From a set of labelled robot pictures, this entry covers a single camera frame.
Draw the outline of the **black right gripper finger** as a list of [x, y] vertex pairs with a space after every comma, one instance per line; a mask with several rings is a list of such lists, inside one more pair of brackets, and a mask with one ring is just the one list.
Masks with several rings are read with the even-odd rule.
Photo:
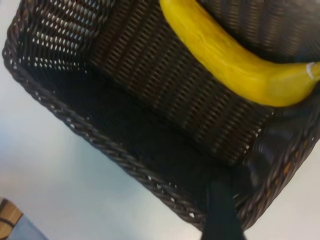
[[207, 216], [202, 240], [244, 240], [229, 186], [212, 182], [207, 192]]

